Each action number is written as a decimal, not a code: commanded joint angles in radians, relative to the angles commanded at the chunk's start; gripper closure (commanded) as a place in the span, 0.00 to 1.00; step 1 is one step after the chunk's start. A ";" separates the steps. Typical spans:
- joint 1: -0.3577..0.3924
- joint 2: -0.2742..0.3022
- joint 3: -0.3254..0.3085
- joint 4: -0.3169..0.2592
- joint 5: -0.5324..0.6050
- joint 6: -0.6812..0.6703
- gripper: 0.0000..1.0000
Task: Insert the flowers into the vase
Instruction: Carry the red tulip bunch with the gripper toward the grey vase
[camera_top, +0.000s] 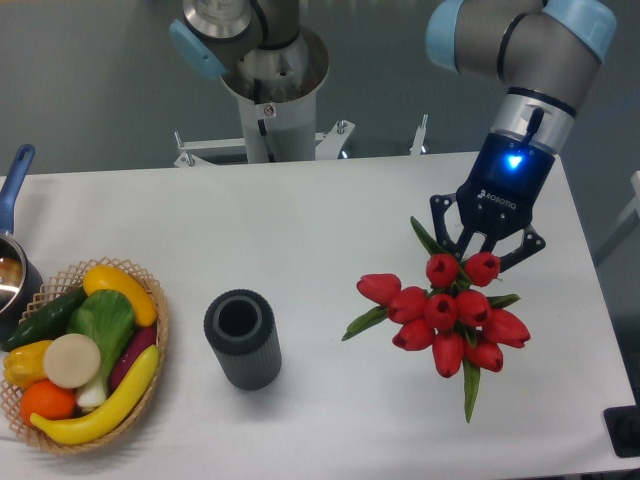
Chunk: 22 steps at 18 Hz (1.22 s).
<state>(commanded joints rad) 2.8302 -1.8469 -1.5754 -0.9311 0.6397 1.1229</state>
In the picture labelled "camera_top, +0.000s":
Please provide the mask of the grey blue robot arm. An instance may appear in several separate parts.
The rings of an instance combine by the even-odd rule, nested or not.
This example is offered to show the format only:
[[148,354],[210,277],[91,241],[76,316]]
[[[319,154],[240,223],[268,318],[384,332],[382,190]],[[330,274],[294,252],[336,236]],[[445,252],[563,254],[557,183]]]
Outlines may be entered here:
[[[545,245],[533,207],[615,34],[598,1],[445,1],[431,15],[426,51],[457,73],[495,76],[507,88],[471,172],[430,200],[431,253],[462,258],[475,235],[484,251],[513,234],[509,269]],[[236,97],[248,160],[316,156],[316,92],[329,69],[323,41],[300,22],[295,1],[187,1],[169,28],[183,59]]]

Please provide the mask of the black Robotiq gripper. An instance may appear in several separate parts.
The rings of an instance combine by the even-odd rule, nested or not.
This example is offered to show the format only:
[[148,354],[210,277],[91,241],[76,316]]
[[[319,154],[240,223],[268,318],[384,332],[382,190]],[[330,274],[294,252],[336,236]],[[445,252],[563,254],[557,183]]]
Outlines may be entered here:
[[[489,134],[466,181],[456,194],[430,198],[436,242],[462,258],[476,233],[489,249],[522,230],[520,245],[500,256],[504,273],[545,248],[544,238],[530,225],[533,205],[553,166],[554,156],[500,134]],[[447,211],[457,203],[463,228],[454,241],[446,224]]]

